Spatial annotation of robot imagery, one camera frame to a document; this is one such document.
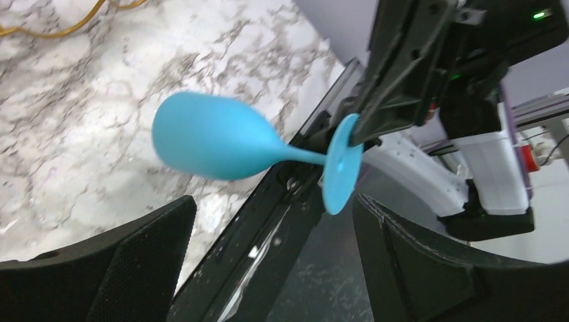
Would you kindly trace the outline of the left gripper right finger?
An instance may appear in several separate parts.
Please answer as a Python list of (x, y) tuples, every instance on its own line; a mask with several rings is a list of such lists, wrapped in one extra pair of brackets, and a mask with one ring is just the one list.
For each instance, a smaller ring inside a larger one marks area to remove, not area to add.
[(376, 321), (567, 321), (568, 263), (472, 248), (367, 195), (353, 220)]

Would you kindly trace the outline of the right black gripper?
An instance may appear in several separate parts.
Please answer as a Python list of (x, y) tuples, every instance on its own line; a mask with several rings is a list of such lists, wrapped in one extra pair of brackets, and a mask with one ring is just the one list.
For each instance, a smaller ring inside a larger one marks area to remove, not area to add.
[(451, 140), (487, 133), (489, 104), (468, 93), (461, 67), (488, 13), (488, 1), (381, 1), (350, 143), (421, 126), (432, 107)]

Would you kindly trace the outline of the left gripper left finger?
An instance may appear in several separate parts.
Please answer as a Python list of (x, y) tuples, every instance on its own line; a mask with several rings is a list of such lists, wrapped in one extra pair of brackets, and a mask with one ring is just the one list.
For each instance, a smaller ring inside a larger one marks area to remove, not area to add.
[(2, 321), (165, 321), (197, 206), (183, 196), (31, 260), (1, 263)]

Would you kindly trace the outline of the blue wine glass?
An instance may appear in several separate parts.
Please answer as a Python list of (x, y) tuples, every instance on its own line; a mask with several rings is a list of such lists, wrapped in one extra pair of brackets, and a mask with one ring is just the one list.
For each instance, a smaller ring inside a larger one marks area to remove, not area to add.
[(211, 180), (241, 180), (283, 161), (323, 166), (325, 210), (337, 215), (354, 191), (364, 153), (350, 145), (359, 119), (344, 117), (326, 154), (285, 143), (253, 107), (227, 97), (181, 92), (165, 99), (152, 122), (152, 143), (161, 161), (181, 172)]

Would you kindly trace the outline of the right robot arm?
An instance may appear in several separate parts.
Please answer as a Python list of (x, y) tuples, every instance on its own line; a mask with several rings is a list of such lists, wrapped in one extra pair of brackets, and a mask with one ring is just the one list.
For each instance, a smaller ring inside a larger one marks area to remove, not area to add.
[[(380, 1), (350, 143), (427, 203), (454, 238), (479, 242), (534, 230), (531, 185), (502, 79), (568, 39), (560, 1)], [(460, 179), (406, 129), (437, 112), (471, 177)]]

